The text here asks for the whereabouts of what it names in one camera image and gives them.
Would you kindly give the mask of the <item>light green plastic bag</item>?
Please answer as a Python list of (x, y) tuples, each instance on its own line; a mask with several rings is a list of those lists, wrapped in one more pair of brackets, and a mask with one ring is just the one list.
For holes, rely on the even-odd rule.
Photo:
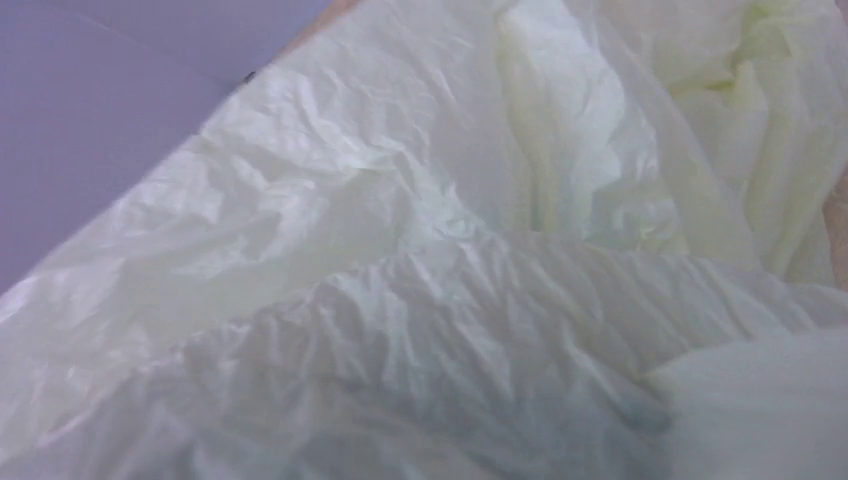
[(1, 300), (5, 479), (843, 479), (832, 1), (362, 1)]

